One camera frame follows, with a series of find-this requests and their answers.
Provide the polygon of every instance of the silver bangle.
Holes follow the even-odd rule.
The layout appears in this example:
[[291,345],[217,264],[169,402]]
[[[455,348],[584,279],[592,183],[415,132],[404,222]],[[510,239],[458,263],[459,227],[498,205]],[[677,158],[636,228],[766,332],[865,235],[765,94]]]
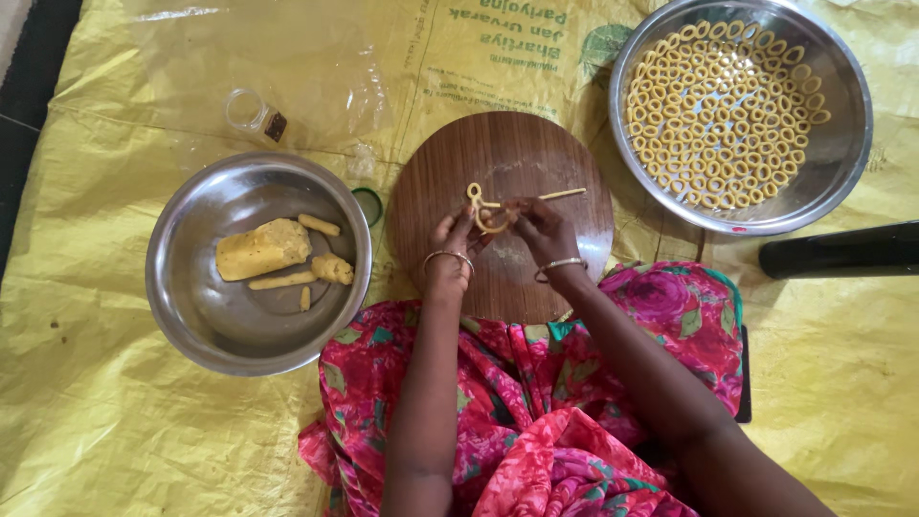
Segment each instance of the silver bangle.
[[453,257],[456,257],[457,259],[465,260],[466,263],[469,264],[469,270],[470,270],[470,275],[469,275],[469,277],[472,278],[472,275],[475,274],[475,266],[472,265],[472,261],[469,260],[469,257],[466,257],[466,256],[463,255],[462,253],[457,253],[456,251],[444,251],[444,250],[440,250],[440,251],[435,251],[434,253],[428,255],[427,258],[425,258],[425,264],[422,265],[422,267],[421,267],[422,271],[425,272],[425,275],[427,274],[427,262],[428,262],[430,259],[433,259],[434,257],[436,257],[437,255],[452,255]]
[[552,262],[542,266],[536,270],[536,274],[533,275],[533,280],[539,283],[549,283],[549,277],[546,276],[546,271],[551,270],[552,268],[558,268],[559,266],[567,266],[568,264],[584,264],[584,270],[587,270],[587,261],[583,258],[566,258],[565,260],[553,260]]

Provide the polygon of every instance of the round wooden board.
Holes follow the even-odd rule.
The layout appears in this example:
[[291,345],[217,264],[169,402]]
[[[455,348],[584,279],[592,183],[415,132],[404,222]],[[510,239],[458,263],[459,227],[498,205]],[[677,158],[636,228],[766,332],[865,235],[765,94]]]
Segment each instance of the round wooden board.
[[[492,202],[587,188],[584,194],[547,202],[574,224],[588,272],[599,279],[613,243],[613,209],[594,158],[550,121],[492,111],[434,133],[405,165],[393,191],[386,223],[391,248],[419,291],[425,287],[428,233],[448,211],[469,201],[466,188],[473,181]],[[533,280],[536,269],[523,239],[499,234],[475,259],[463,313],[529,324],[564,315],[570,306],[548,285]]]

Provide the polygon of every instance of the steel bowl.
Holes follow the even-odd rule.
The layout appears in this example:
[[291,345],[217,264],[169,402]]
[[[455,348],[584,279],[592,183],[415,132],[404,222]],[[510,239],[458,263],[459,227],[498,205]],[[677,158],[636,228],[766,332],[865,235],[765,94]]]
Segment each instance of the steel bowl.
[[[309,230],[312,253],[332,251],[354,264],[352,285],[310,284],[312,308],[302,313],[302,285],[253,291],[248,280],[221,278],[214,263],[221,238],[300,213],[341,227],[336,237]],[[340,179],[298,156],[247,153],[201,170],[166,204],[147,249],[147,299],[160,329],[190,360],[230,375],[271,375],[316,359],[351,321],[367,293],[370,262],[367,221]]]
[[[823,78],[820,92],[832,119],[808,134],[807,162],[779,194],[743,209],[712,210],[678,201],[648,176],[626,134],[626,96],[645,51],[685,24],[740,19],[759,23],[806,50],[802,63]],[[632,32],[619,54],[609,85],[609,119],[625,163],[655,199],[690,223],[725,234],[771,236],[820,219],[836,207],[861,177],[871,149],[871,98],[852,51],[815,15],[784,0],[675,0],[654,11]]]

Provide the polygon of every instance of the yellow tarp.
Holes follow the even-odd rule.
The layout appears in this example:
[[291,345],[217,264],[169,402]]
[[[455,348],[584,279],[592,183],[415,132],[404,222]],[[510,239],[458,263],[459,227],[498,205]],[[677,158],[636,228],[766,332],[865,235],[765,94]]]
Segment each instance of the yellow tarp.
[[[919,515],[919,282],[770,281],[761,240],[682,223],[621,164],[605,63],[660,2],[325,4],[84,1],[0,291],[0,513],[314,515],[327,502],[295,446],[320,408],[315,366],[210,373],[166,342],[146,302],[147,239],[170,195],[195,167],[252,148],[205,109],[220,101],[196,89],[211,77],[216,92],[262,88],[290,115],[291,152],[384,201],[414,149],[456,118],[519,109],[558,122],[611,187],[611,260],[702,258],[741,286],[757,444],[842,515]],[[848,199],[796,235],[919,218],[916,3],[808,7],[864,67],[875,143]],[[323,70],[355,63],[367,65],[352,90],[363,104],[341,104],[347,73]],[[384,226],[371,232],[368,303],[416,295]]]

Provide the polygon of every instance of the transparent jar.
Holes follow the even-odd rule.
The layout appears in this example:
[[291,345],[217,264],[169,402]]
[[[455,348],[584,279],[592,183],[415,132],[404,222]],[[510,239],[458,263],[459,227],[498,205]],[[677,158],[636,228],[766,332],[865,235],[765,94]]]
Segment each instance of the transparent jar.
[[223,101],[223,118],[250,139],[276,146],[287,130],[288,121],[255,91],[236,88]]

